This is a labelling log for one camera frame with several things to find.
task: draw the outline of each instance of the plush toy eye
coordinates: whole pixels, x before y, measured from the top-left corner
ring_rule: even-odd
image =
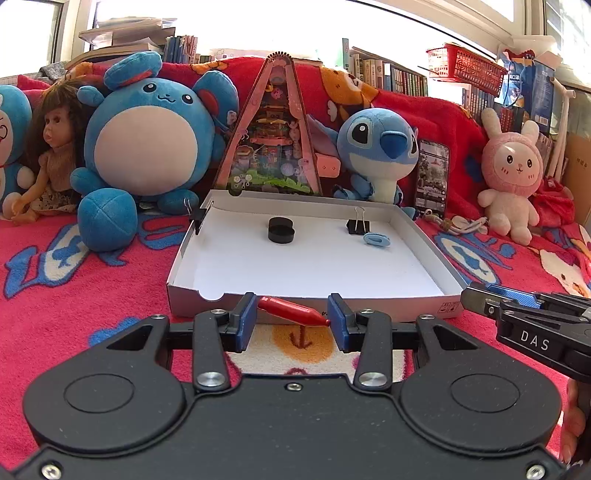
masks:
[[[368,132],[367,124],[357,124],[351,132],[351,137],[358,143],[366,144],[368,142]]]

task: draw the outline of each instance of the dollhouse toy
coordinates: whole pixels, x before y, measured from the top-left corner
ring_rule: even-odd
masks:
[[[293,59],[269,55],[215,181],[218,189],[320,195],[316,155]]]

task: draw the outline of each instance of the window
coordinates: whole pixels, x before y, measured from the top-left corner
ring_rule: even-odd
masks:
[[[545,0],[545,14],[546,33],[556,39],[563,62],[591,86],[591,7],[584,0]]]
[[[268,0],[197,0],[191,3],[185,0],[100,0],[95,24],[127,15],[177,18],[177,35],[197,35],[197,51],[202,54],[220,48],[283,50],[294,57],[320,59],[329,67],[342,66],[341,39],[344,37],[349,39],[351,47],[390,58],[424,74],[427,71],[422,69],[428,66],[426,50],[445,42],[465,42],[462,37],[445,33],[441,28],[394,14],[383,5],[375,8],[347,0],[298,0],[297,6],[279,3],[269,8]]]
[[[390,5],[461,34],[495,54],[500,44],[512,44],[512,35],[529,32],[525,15],[528,0],[357,1]]]
[[[55,61],[62,10],[57,1],[0,1],[0,77],[35,73]]]

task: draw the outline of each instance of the human hand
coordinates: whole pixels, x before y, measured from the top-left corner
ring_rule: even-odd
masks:
[[[585,430],[585,415],[578,407],[579,387],[572,378],[566,385],[567,405],[564,409],[562,429],[560,431],[560,459],[570,463],[571,458],[577,449],[579,436]]]

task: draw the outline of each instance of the blue gripper pad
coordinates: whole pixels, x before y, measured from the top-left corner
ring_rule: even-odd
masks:
[[[326,317],[330,320],[330,329],[333,337],[335,337],[337,347],[340,351],[348,351],[349,332],[347,331],[347,321],[332,295],[328,299]]]
[[[492,293],[496,293],[497,295],[502,295],[509,299],[516,300],[519,305],[522,307],[529,307],[532,309],[539,309],[540,304],[535,296],[531,293],[526,293],[524,291],[513,290],[512,288],[501,287],[500,285],[488,285],[487,290]]]
[[[240,315],[240,327],[236,333],[236,345],[238,352],[243,352],[248,346],[248,342],[251,339],[252,331],[256,324],[256,310],[258,304],[258,297],[253,295],[251,301],[242,311]]]

